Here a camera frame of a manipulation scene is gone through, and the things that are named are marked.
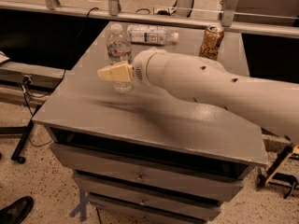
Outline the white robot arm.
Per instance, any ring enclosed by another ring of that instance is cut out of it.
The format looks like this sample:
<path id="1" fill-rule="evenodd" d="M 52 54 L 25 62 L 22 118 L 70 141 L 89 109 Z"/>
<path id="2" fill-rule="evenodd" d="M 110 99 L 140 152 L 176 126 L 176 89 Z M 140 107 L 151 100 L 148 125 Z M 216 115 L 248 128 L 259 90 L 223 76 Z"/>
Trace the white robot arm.
<path id="1" fill-rule="evenodd" d="M 299 143 L 299 85 L 226 71 L 213 60 L 164 49 L 147 49 L 131 63 L 97 70 L 105 81 L 137 81 L 179 100 L 226 109 L 267 131 Z"/>

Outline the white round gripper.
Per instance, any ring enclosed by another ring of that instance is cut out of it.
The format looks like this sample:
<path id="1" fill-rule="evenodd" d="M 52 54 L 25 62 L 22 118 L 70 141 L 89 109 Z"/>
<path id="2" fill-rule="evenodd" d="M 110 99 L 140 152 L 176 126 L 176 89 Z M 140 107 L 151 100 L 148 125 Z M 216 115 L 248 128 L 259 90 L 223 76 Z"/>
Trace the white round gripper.
<path id="1" fill-rule="evenodd" d="M 151 48 L 139 52 L 132 63 L 134 78 L 148 86 L 162 87 L 162 74 L 167 61 L 167 51 L 164 49 Z M 98 69 L 97 75 L 105 81 L 119 82 L 129 82 L 133 76 L 128 63 Z"/>

